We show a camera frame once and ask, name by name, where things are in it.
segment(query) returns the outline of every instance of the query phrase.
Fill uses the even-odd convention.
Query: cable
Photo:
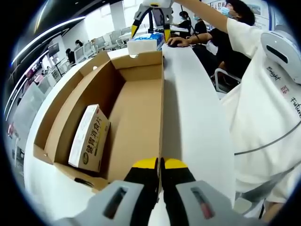
[[[261,219],[261,218],[262,218],[263,212],[264,212],[264,204],[262,204],[261,211],[260,211],[260,215],[259,215],[258,219]]]
[[[280,137],[280,138],[278,138],[278,139],[276,139],[276,140],[274,140],[274,141],[268,143],[267,145],[264,145],[264,146],[261,146],[261,147],[258,147],[258,148],[255,148],[255,149],[252,149],[252,150],[249,150],[249,151],[235,153],[234,155],[241,155],[241,154],[247,154],[247,153],[251,153],[251,152],[256,152],[256,151],[259,151],[259,150],[261,150],[261,149],[263,149],[263,148],[266,148],[266,147],[268,147],[268,146],[271,146],[271,145],[277,143],[278,141],[282,140],[283,138],[287,137],[288,135],[290,135],[290,134],[291,134],[292,132],[294,132],[300,125],[301,125],[301,121],[298,122],[298,124],[297,124],[294,128],[292,128],[289,132],[287,132],[286,134],[284,134],[282,137]]]

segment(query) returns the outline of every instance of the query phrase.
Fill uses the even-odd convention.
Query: face mask
[[[228,9],[227,7],[224,7],[224,6],[223,6],[223,7],[221,8],[221,13],[222,13],[223,15],[232,18],[232,16],[229,14],[229,12],[230,12],[230,9]]]

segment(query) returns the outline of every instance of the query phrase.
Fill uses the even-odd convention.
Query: window
[[[88,14],[85,18],[85,26],[89,40],[114,31],[110,5],[106,4]]]
[[[134,16],[143,0],[123,0],[126,26],[133,25]],[[141,24],[150,25],[149,17],[145,16]]]

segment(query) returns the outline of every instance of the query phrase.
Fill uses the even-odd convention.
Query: person
[[[76,40],[75,41],[75,45],[78,45],[79,47],[82,47],[83,46],[83,43],[80,41],[80,40]]]
[[[77,39],[75,41],[75,45],[76,45],[76,47],[75,47],[74,51],[77,50],[77,49],[79,49],[80,47],[82,47],[83,43],[80,40]]]
[[[46,74],[48,74],[49,72],[50,72],[50,67],[47,66]]]
[[[263,219],[271,220],[293,192],[301,174],[301,164],[298,164],[301,160],[301,126],[298,126],[301,86],[267,56],[261,44],[263,30],[223,15],[199,0],[175,2],[227,33],[232,49],[251,59],[241,84],[222,99],[222,106],[230,124],[232,141],[238,150],[236,153],[260,148],[235,156],[237,191],[251,191],[269,182],[274,175],[291,170],[266,197],[271,207],[266,209]],[[229,9],[228,13],[233,15],[235,12]],[[286,32],[286,36],[288,40],[294,40],[292,34]],[[276,81],[285,82],[285,87],[279,87]],[[292,132],[285,138],[266,146],[289,131]]]
[[[186,11],[181,11],[179,16],[182,18],[182,22],[178,24],[178,27],[188,29],[188,32],[181,32],[180,36],[186,38],[190,36],[191,32],[191,21],[188,19],[189,15]]]
[[[194,15],[194,19],[197,21],[194,26],[194,35],[207,33],[206,24],[204,21],[197,15]]]
[[[72,65],[75,63],[75,56],[74,56],[74,52],[71,51],[71,49],[67,49],[66,50],[66,56],[68,57],[69,59],[69,63]]]
[[[254,13],[240,0],[226,0],[226,7],[222,8],[222,13],[227,17],[250,26],[255,23]],[[190,39],[184,40],[177,37],[170,39],[169,42],[173,43],[176,40],[182,42],[178,44],[180,47],[185,47],[190,44],[207,43],[208,41],[211,41],[218,47],[216,55],[207,51],[205,46],[202,45],[196,45],[193,48],[193,51],[200,59],[209,76],[213,75],[216,68],[219,67],[232,75],[242,78],[242,75],[251,61],[251,59],[242,53],[233,51],[228,34],[220,31],[218,28],[214,28],[208,33],[192,36]]]

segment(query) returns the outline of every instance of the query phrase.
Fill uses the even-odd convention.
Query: robotic arm
[[[112,182],[89,200],[84,211],[55,225],[147,226],[158,201],[158,168],[171,226],[266,225],[233,211],[230,200],[205,181],[195,181],[185,163],[163,158],[136,162],[124,181]]]
[[[157,8],[163,16],[164,39],[165,42],[167,42],[170,36],[170,21],[173,19],[171,15],[173,11],[171,8],[172,4],[173,0],[144,0],[143,3],[140,4],[138,11],[135,13],[135,21],[132,25],[132,37],[137,33],[144,17],[154,8]]]

